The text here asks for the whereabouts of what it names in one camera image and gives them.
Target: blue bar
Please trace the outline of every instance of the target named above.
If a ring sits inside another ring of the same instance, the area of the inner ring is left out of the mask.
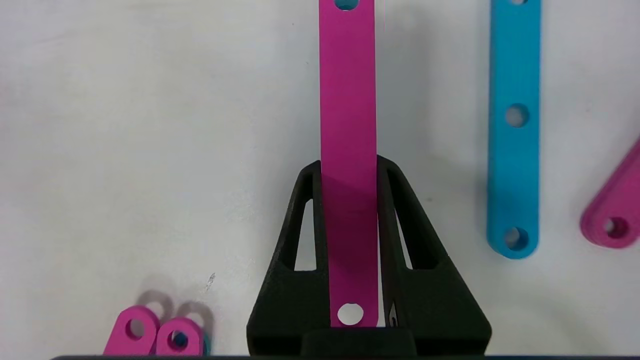
[[[531,255],[540,233],[541,2],[491,9],[487,240],[510,259]]]

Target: plastic piece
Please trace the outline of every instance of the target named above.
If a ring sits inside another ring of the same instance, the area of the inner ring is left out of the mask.
[[[277,358],[480,355],[491,326],[438,239],[398,166],[378,157],[378,221],[386,327],[335,328],[329,321],[321,163],[293,188],[264,282],[246,326],[249,353]],[[294,271],[305,204],[313,199],[316,269]],[[407,268],[397,219],[412,268]]]
[[[180,343],[174,336],[182,334]],[[193,320],[174,318],[162,325],[157,333],[156,354],[161,356],[201,356],[204,351],[204,334]]]
[[[640,139],[584,210],[580,229],[596,245],[620,249],[640,236]]]
[[[493,0],[487,240],[511,259],[538,246],[541,0]]]
[[[358,304],[354,326],[378,323],[374,0],[350,11],[319,1],[320,118],[331,325]]]
[[[131,332],[130,323],[133,320],[142,323],[143,334],[140,337]],[[159,327],[160,321],[153,311],[145,306],[132,306],[118,315],[103,354],[123,356],[154,354]]]

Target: white table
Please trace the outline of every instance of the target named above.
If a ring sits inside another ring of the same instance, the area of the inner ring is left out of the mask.
[[[378,13],[379,153],[491,321],[488,353],[640,353],[639,248],[578,228],[640,135],[640,1],[544,5],[541,239],[523,261],[484,239],[489,2]],[[121,310],[162,294],[211,310],[215,354],[245,354],[319,157],[318,86],[315,0],[1,0],[2,358],[99,354]]]

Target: pink link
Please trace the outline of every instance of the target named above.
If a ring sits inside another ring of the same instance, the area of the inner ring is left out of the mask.
[[[640,236],[640,140],[584,211],[580,228],[604,247],[628,247]]]
[[[350,11],[319,0],[321,166],[331,325],[344,304],[378,323],[374,0]]]
[[[177,347],[173,336],[178,332],[187,337],[184,347]],[[204,350],[204,335],[202,329],[187,318],[175,318],[162,325],[158,330],[156,354],[171,356],[201,356]]]
[[[138,337],[131,331],[131,322],[142,323],[143,334]],[[132,306],[122,311],[111,331],[104,355],[151,355],[156,349],[156,333],[160,321],[153,311],[145,306]]]

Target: magenta bar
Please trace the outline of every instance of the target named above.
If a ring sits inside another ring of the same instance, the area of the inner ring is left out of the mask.
[[[349,11],[319,0],[320,118],[331,325],[344,304],[378,323],[374,0]]]

